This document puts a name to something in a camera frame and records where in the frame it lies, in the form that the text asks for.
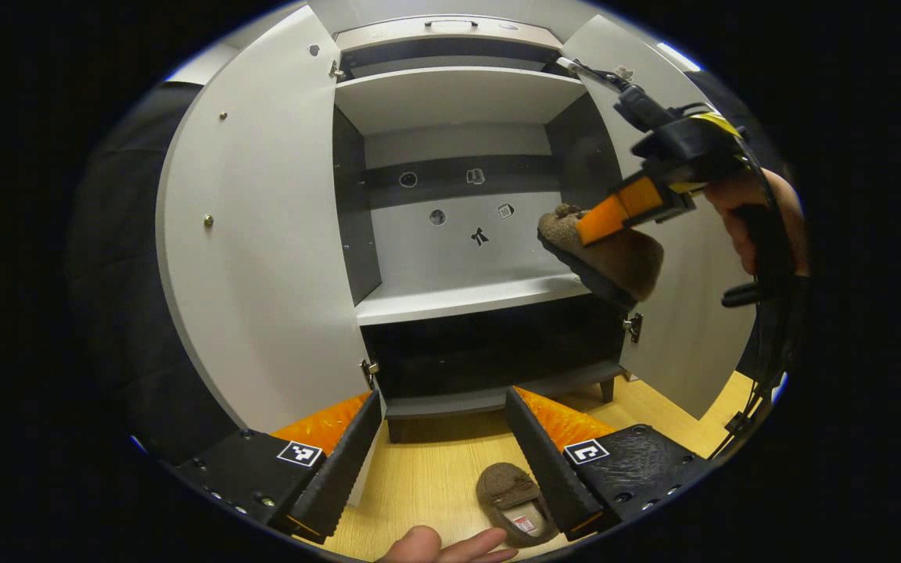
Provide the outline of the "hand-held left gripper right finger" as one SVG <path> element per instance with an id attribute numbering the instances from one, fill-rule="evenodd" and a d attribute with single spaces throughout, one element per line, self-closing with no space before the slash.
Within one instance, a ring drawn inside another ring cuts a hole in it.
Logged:
<path id="1" fill-rule="evenodd" d="M 571 541 L 654 512 L 713 466 L 650 425 L 616 430 L 528 389 L 511 387 L 504 405 L 548 512 Z"/>

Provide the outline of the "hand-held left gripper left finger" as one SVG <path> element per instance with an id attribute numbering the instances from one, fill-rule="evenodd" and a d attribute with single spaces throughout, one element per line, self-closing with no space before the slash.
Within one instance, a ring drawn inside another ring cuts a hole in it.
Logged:
<path id="1" fill-rule="evenodd" d="M 250 521 L 322 544 L 335 535 L 381 421 L 380 392 L 362 393 L 275 434 L 239 430 L 175 471 Z"/>

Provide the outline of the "brown fuzzy shoe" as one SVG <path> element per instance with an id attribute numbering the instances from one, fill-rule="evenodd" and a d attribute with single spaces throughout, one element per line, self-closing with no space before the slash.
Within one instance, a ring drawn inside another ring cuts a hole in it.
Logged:
<path id="1" fill-rule="evenodd" d="M 503 529 L 510 547 L 543 545 L 560 532 L 539 485 L 515 464 L 490 464 L 479 475 L 476 496 L 490 527 Z"/>
<path id="2" fill-rule="evenodd" d="M 635 229 L 584 246 L 578 225 L 589 214 L 563 203 L 537 221 L 537 239 L 597 298 L 626 314 L 654 292 L 664 263 L 664 247 Z"/>

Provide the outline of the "grey cabinet door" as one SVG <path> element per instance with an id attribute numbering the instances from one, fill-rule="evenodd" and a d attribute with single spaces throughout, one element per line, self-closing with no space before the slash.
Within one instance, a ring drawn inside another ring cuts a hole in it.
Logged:
<path id="1" fill-rule="evenodd" d="M 161 172 L 180 341 L 219 406 L 266 434 L 368 388 L 336 208 L 337 61 L 310 6 L 287 15 L 203 86 Z"/>
<path id="2" fill-rule="evenodd" d="M 655 43 L 624 22 L 590 18 L 562 44 L 562 54 L 597 70 L 625 67 L 663 106 L 705 101 L 705 94 Z M 623 345 L 621 365 L 695 418 L 708 412 L 736 370 L 755 323 L 754 306 L 726 309 L 723 293 L 743 285 L 720 215 L 704 197 L 679 217 L 648 221 L 639 232 L 658 240 L 664 260 L 655 291 L 640 302 L 641 333 Z"/>

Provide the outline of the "grey shoe cabinet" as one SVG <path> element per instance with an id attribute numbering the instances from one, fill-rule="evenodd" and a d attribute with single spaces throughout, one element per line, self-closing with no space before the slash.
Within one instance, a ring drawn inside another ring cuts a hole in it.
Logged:
<path id="1" fill-rule="evenodd" d="M 621 178 L 551 30 L 436 14 L 337 32 L 333 214 L 362 370 L 408 421 L 500 410 L 514 385 L 614 398 L 623 312 L 541 245 L 541 215 Z"/>

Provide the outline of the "ceiling light panel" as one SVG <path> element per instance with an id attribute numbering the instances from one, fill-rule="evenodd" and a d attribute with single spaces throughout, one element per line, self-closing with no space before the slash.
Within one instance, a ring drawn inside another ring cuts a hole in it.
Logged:
<path id="1" fill-rule="evenodd" d="M 686 55 L 680 53 L 680 51 L 676 50 L 675 47 L 668 43 L 659 42 L 655 44 L 655 49 L 661 52 L 666 60 L 671 61 L 671 63 L 678 67 L 682 72 L 701 72 L 703 70 L 700 65 L 691 61 L 689 57 L 686 57 Z"/>

